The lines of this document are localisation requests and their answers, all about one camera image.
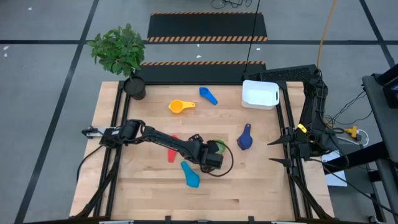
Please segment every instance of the gray floor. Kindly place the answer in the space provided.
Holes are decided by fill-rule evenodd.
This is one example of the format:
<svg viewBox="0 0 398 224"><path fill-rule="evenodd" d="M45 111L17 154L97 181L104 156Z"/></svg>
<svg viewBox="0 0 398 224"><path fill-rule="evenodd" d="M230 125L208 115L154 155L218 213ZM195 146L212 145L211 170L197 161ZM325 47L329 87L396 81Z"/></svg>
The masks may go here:
<svg viewBox="0 0 398 224"><path fill-rule="evenodd" d="M0 0L0 40L78 40L93 0ZM255 11L246 8L221 11ZM332 1L262 0L259 10L270 40L319 40ZM396 0L367 0L384 40L398 40ZM130 22L144 38L152 12L217 11L210 0L99 0L87 39ZM358 0L339 0L327 40L377 40ZM12 223L26 191L49 128L77 45L0 45L0 222ZM249 45L148 45L147 62L245 60ZM388 49L398 61L398 46ZM317 45L253 45L250 60L264 60L267 68L316 63ZM326 45L321 69L329 87L326 114L334 115L361 91L361 77L389 68L379 45ZM75 191L75 176L86 139L80 134L91 124L102 81L121 80L90 58L84 46L78 61L47 158L25 222L66 218ZM366 98L340 116L351 122L366 116ZM381 140L373 116L357 123ZM387 204L381 186L383 203ZM373 215L370 201L349 188L330 188L336 216L362 221Z"/></svg>

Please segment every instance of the blue toy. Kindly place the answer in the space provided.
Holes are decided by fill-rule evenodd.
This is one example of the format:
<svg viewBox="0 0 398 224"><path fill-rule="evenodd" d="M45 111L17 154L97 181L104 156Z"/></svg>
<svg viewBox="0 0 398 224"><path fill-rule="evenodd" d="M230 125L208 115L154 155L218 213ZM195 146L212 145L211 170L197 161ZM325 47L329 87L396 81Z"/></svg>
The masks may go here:
<svg viewBox="0 0 398 224"><path fill-rule="evenodd" d="M250 136L250 129L251 129L251 125L246 124L244 126L242 135L236 140L238 142L238 146L242 150L249 149L251 144L253 143L253 138Z"/></svg>
<svg viewBox="0 0 398 224"><path fill-rule="evenodd" d="M199 175L196 174L195 171L191 169L191 167L189 167L186 161L181 162L181 168L182 170L184 170L185 179L187 180L187 185L190 187L198 188L200 184Z"/></svg>
<svg viewBox="0 0 398 224"><path fill-rule="evenodd" d="M213 103L214 105L217 105L217 100L216 98L213 96L213 94L211 94L210 90L207 89L206 87L200 87L199 88L199 94L206 98L207 100L209 100L211 103Z"/></svg>

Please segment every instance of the white plastic bin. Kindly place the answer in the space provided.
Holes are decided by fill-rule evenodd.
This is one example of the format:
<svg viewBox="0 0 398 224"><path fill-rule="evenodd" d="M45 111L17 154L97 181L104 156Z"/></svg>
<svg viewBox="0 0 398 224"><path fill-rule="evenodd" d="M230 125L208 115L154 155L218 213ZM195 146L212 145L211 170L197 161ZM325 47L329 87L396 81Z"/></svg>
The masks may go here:
<svg viewBox="0 0 398 224"><path fill-rule="evenodd" d="M279 103L279 86L271 82L243 81L242 106L271 110Z"/></svg>

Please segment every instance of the wooden tabletop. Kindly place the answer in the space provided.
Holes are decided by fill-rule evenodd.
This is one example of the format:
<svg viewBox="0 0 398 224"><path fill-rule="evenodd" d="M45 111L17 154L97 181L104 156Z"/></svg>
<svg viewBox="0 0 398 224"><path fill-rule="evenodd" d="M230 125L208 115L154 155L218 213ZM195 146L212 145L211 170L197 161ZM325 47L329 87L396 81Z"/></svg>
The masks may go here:
<svg viewBox="0 0 398 224"><path fill-rule="evenodd" d="M117 82L104 82L99 93L93 126L109 126L117 92ZM302 83L288 83L288 92L294 120L299 120L303 102ZM199 96L199 86L147 86L146 97L131 100L128 119L142 119L148 126L167 134L188 139L198 133L205 141L222 139L234 155L232 171L223 177L201 173L198 166L190 164L200 176L197 189L185 184L180 167L182 158L167 162L167 149L153 143L123 147L113 204L112 219L164 220L294 220L286 169L268 158L284 158L282 145L267 146L280 136L276 109L255 110L241 106L242 86L209 86L218 104L212 105ZM123 111L124 94L119 109L118 124ZM281 96L281 105L285 104ZM193 101L196 108L173 114L168 105L172 100ZM242 151L236 139L244 125L250 123L253 145ZM97 139L88 140L85 155L98 147ZM71 215L76 215L89 201L100 179L104 150L91 156L81 168ZM231 156L224 153L223 167L229 168ZM326 178L322 165L304 162L309 191L325 211L333 216ZM302 203L301 192L297 189ZM104 214L106 199L101 214Z"/></svg>

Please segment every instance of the black plant pot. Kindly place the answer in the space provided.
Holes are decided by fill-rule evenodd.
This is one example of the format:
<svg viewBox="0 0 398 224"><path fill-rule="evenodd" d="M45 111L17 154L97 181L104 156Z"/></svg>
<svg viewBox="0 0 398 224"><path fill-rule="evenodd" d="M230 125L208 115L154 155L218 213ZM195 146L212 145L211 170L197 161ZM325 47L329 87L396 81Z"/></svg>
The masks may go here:
<svg viewBox="0 0 398 224"><path fill-rule="evenodd" d="M132 76L124 81L123 89L135 100L142 100L146 95L145 82L142 78L137 76Z"/></svg>

